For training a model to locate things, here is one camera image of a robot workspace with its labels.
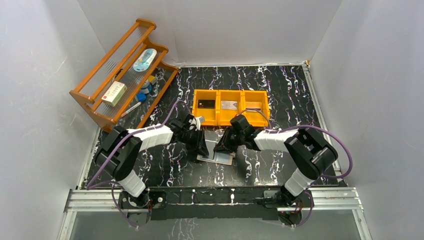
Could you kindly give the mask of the white leather card holder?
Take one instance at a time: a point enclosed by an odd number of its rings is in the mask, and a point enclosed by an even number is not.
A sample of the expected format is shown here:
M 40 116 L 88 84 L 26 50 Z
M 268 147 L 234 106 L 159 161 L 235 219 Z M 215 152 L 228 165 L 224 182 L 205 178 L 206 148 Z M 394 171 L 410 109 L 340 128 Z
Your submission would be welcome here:
M 206 148 L 209 152 L 208 156 L 202 156 L 200 154 L 197 155 L 196 159 L 198 161 L 221 164 L 231 166 L 233 163 L 234 155 L 223 153 L 223 152 L 215 152 L 214 147 L 217 145 L 217 141 L 206 140 Z

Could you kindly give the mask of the black credit card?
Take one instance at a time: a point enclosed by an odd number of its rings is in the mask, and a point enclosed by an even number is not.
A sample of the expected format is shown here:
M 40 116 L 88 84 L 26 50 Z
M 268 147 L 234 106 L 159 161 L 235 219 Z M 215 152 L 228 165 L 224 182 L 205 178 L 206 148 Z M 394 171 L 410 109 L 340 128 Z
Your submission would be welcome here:
M 214 109 L 215 108 L 215 100 L 212 99 L 200 99 L 197 102 L 198 109 Z

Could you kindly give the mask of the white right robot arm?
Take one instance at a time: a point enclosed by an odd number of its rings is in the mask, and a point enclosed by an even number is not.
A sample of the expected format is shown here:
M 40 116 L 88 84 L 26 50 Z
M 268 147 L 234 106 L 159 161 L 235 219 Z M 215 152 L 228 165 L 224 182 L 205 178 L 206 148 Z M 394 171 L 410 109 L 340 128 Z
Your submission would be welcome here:
M 292 205 L 338 159 L 335 148 L 313 126 L 299 127 L 293 133 L 270 131 L 254 127 L 241 114 L 232 118 L 230 124 L 215 145 L 215 152 L 234 154 L 239 146 L 255 151 L 281 151 L 288 153 L 296 165 L 296 170 L 279 191 L 254 199 L 259 205 Z

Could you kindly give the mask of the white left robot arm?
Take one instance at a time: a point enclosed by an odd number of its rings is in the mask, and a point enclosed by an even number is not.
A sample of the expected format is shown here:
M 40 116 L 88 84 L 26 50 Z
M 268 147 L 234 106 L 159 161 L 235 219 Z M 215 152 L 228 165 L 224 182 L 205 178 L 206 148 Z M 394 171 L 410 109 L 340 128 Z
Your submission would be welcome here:
M 185 144 L 188 151 L 206 157 L 202 116 L 183 113 L 162 124 L 138 129 L 116 126 L 94 155 L 94 163 L 118 183 L 138 208 L 152 205 L 149 188 L 136 174 L 134 166 L 139 152 L 174 142 Z

